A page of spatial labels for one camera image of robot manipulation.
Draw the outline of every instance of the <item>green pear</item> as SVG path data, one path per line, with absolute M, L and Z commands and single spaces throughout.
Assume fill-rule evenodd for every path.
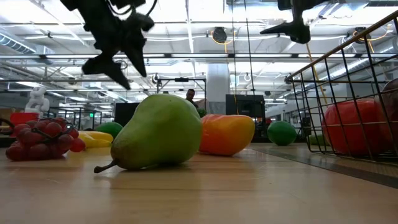
M 94 172 L 116 165 L 137 170 L 179 164 L 199 150 L 200 141 L 201 120 L 189 101 L 173 95 L 151 95 L 138 105 L 134 116 L 113 141 L 113 161 L 95 167 Z

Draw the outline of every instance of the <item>green fruit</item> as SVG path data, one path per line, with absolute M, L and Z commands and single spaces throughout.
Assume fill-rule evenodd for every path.
M 294 142 L 297 137 L 294 127 L 286 121 L 271 123 L 268 127 L 267 135 L 269 140 L 278 146 L 287 146 Z
M 181 97 L 148 96 L 118 134 L 111 148 L 112 166 L 136 170 L 189 160 L 200 147 L 201 120 L 195 107 Z
M 94 128 L 94 131 L 100 131 L 103 133 L 108 133 L 112 135 L 112 137 L 115 139 L 116 136 L 119 134 L 119 132 L 122 130 L 123 126 L 121 126 L 119 123 L 116 122 L 107 122 L 98 125 L 97 127 Z
M 316 136 L 315 135 L 310 135 L 308 137 L 308 140 L 309 140 L 311 145 L 318 145 L 317 137 L 318 137 L 320 146 L 325 146 L 325 143 L 326 143 L 327 146 L 329 146 L 328 141 L 323 137 L 322 134 L 317 134 Z

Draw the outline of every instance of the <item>orange bell pepper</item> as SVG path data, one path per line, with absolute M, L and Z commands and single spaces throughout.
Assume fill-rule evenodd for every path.
M 208 114 L 201 122 L 200 152 L 232 156 L 242 151 L 254 136 L 255 125 L 248 116 Z

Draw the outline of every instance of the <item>grape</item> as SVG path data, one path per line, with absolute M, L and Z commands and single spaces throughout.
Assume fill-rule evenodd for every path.
M 44 160 L 50 158 L 50 149 L 43 143 L 30 147 L 28 157 L 32 160 Z
M 72 152 L 81 152 L 86 149 L 86 143 L 80 138 L 76 138 L 73 140 L 72 147 L 70 150 Z
M 55 118 L 54 122 L 58 123 L 61 126 L 61 128 L 64 128 L 65 125 L 67 125 L 66 124 L 67 121 L 65 119 L 63 119 L 63 118 Z
M 73 137 L 69 134 L 63 134 L 58 138 L 58 147 L 62 151 L 68 151 L 72 147 Z
M 51 137 L 55 137 L 62 131 L 62 127 L 55 122 L 49 123 L 45 128 L 44 128 L 44 133 L 48 134 Z
M 26 122 L 26 124 L 29 125 L 31 128 L 33 128 L 35 124 L 37 124 L 37 121 L 28 121 Z
M 65 133 L 66 131 L 68 131 L 68 126 L 65 126 L 63 129 L 63 132 Z M 70 130 L 70 132 L 68 133 L 70 136 L 72 136 L 73 138 L 77 138 L 79 137 L 79 131 L 76 128 L 73 128 L 72 130 Z
M 6 156 L 12 161 L 24 161 L 27 159 L 27 154 L 22 146 L 11 146 L 6 150 Z
M 34 128 L 39 129 L 40 131 L 44 131 L 45 127 L 47 126 L 47 122 L 45 121 L 39 121 L 38 123 L 35 124 Z
M 50 149 L 50 154 L 51 154 L 52 158 L 54 158 L 54 159 L 62 158 L 63 157 L 62 155 L 64 155 L 67 152 L 67 150 L 66 151 L 61 150 L 57 143 L 51 143 L 48 145 L 48 147 Z
M 27 124 L 18 124 L 17 126 L 14 127 L 13 134 L 15 134 L 17 136 L 19 134 L 19 132 L 25 128 L 30 129 L 30 126 Z
M 28 131 L 30 131 L 30 127 L 29 127 L 29 128 L 24 128 L 24 129 L 20 130 L 20 131 L 18 132 L 18 134 L 17 134 L 17 140 L 18 140 L 19 142 L 23 143 L 24 140 L 25 140 L 25 134 L 26 134 Z
M 40 141 L 43 141 L 44 136 L 39 133 L 34 133 L 31 130 L 29 130 L 26 133 L 24 133 L 24 137 L 22 139 L 23 140 L 21 141 L 21 143 L 23 143 L 23 145 L 33 146 L 33 145 L 39 143 Z

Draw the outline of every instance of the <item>grape bunch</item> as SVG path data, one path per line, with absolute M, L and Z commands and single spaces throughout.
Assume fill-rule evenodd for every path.
M 78 130 L 63 118 L 28 121 L 15 126 L 13 131 L 17 141 L 6 151 L 12 161 L 59 159 L 69 150 L 81 152 L 86 147 L 78 138 Z

